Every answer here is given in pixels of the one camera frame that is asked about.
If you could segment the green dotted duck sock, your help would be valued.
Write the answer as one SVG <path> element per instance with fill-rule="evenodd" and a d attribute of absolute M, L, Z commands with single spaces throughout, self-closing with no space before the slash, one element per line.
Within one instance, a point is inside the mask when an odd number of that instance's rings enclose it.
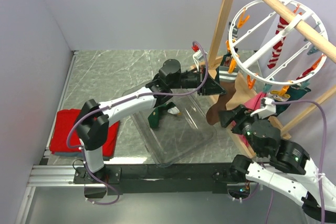
<path fill-rule="evenodd" d="M 165 114 L 179 115 L 180 110 L 173 102 L 168 102 L 156 107 L 148 116 L 148 123 L 151 129 L 158 129 L 160 120 Z"/>

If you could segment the red white striped sock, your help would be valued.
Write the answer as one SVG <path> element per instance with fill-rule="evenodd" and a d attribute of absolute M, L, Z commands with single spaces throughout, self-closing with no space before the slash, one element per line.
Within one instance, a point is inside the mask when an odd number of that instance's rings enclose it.
<path fill-rule="evenodd" d="M 277 29 L 276 29 L 275 35 L 279 34 L 281 31 L 283 31 L 288 24 L 289 23 L 287 21 L 285 21 L 282 17 L 279 17 L 279 22 L 277 24 Z M 273 45 L 272 55 L 271 55 L 271 58 L 269 59 L 269 61 L 267 63 L 267 67 L 269 69 L 272 69 L 276 66 L 276 64 L 279 60 L 279 57 L 281 55 L 281 51 L 282 51 L 282 47 L 283 47 L 283 43 L 284 43 L 285 39 L 286 39 L 285 37 L 281 37 L 281 39 Z"/>

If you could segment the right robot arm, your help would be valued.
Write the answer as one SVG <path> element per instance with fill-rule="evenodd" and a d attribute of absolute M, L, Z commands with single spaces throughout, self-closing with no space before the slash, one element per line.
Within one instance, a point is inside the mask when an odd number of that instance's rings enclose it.
<path fill-rule="evenodd" d="M 335 223 L 335 185 L 319 174 L 301 145 L 281 137 L 280 129 L 268 121 L 274 113 L 274 108 L 253 111 L 242 104 L 233 110 L 219 111 L 222 127 L 234 123 L 232 133 L 244 136 L 258 157 L 269 158 L 270 166 L 280 171 L 277 174 L 237 155 L 229 169 L 232 179 L 260 183 L 294 201 L 309 217 L 321 223 Z"/>

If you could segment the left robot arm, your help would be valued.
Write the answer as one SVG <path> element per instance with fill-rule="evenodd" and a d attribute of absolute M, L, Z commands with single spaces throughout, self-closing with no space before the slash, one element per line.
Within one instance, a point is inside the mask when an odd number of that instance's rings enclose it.
<path fill-rule="evenodd" d="M 176 59 L 163 63 L 153 80 L 140 89 L 118 99 L 84 103 L 71 132 L 76 132 L 86 167 L 86 176 L 99 183 L 107 174 L 103 162 L 102 147 L 108 138 L 109 127 L 126 116 L 143 110 L 157 108 L 175 96 L 174 89 L 188 89 L 189 94 L 226 94 L 226 90 L 208 74 L 206 66 L 201 69 L 182 71 Z"/>

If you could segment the brown sock grey cuff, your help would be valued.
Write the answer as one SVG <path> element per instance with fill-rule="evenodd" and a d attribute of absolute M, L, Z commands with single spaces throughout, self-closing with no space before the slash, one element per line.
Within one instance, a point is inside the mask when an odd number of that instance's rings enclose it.
<path fill-rule="evenodd" d="M 229 67 L 219 66 L 216 71 L 216 78 L 219 80 L 220 86 L 226 90 L 226 93 L 219 95 L 216 103 L 208 109 L 206 113 L 206 120 L 209 125 L 214 125 L 219 122 L 218 112 L 227 110 L 227 102 L 236 93 L 235 82 L 238 70 L 234 69 L 232 73 L 229 73 Z"/>

